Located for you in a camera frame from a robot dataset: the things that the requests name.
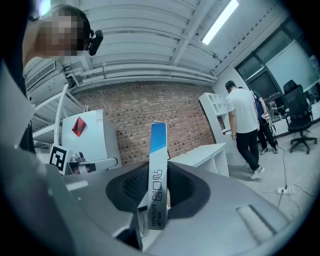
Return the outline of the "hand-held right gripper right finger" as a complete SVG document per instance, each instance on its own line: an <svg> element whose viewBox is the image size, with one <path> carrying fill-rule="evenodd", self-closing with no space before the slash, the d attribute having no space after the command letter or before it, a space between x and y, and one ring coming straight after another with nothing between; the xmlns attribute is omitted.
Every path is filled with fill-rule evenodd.
<svg viewBox="0 0 320 256"><path fill-rule="evenodd" d="M275 205L238 180L199 168L181 168L205 181L210 196L189 218L170 219L144 239L148 256L272 256L296 234Z"/></svg>

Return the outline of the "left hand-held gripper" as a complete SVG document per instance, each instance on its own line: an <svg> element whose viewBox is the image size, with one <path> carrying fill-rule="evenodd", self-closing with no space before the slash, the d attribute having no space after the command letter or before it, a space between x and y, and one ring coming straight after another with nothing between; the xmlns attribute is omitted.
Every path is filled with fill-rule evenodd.
<svg viewBox="0 0 320 256"><path fill-rule="evenodd" d="M50 150L49 164L56 166L61 175L78 175L109 170L118 164L118 160L112 157L86 161L82 152L73 152L68 148L53 144Z"/></svg>

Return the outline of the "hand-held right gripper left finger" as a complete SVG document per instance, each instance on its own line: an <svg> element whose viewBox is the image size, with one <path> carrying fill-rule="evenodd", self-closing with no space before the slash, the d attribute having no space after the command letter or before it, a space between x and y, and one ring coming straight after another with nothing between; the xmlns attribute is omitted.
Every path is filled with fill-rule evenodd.
<svg viewBox="0 0 320 256"><path fill-rule="evenodd" d="M135 212L118 210L100 173L63 178L27 151L4 149L4 198L23 256L141 256Z"/></svg>

